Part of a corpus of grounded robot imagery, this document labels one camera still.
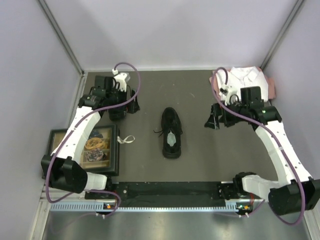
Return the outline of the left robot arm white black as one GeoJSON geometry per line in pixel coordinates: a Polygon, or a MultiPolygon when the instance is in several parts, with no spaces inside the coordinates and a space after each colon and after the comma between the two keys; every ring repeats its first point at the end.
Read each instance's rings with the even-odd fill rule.
{"type": "Polygon", "coordinates": [[[102,198],[109,198],[114,191],[108,177],[91,173],[80,165],[80,158],[90,134],[105,112],[113,122],[123,120],[126,114],[134,114],[137,93],[127,92],[130,75],[127,72],[113,76],[96,76],[94,86],[78,103],[74,119],[59,145],[41,160],[46,188],[71,193],[96,190],[102,198]]]}

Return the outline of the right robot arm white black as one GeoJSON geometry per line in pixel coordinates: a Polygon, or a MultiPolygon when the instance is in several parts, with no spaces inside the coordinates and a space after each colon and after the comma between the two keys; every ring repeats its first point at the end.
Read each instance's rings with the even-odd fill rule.
{"type": "Polygon", "coordinates": [[[206,128],[218,130],[220,124],[232,127],[247,122],[262,141],[277,174],[267,180],[253,172],[241,172],[233,179],[233,192],[239,198],[250,193],[266,200],[278,216],[309,211],[320,200],[320,181],[302,165],[285,132],[282,117],[272,105],[265,105],[258,86],[220,88],[225,100],[211,106],[206,128]]]}

